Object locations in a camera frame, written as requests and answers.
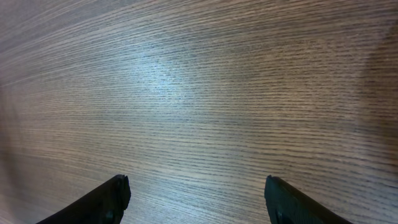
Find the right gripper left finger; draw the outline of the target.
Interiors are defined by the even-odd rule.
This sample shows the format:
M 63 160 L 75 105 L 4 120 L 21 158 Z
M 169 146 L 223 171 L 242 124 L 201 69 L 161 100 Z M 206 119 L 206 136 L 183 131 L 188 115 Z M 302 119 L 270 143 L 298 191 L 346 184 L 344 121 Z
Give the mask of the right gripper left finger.
M 130 199 L 128 176 L 118 174 L 37 224 L 119 224 Z

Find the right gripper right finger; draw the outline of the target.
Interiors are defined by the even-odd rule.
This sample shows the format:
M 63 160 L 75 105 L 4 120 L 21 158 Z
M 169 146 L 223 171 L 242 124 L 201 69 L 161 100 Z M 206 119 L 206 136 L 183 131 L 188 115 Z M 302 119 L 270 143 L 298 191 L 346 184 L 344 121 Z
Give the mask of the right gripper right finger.
M 272 224 L 352 224 L 280 177 L 267 176 L 264 198 Z

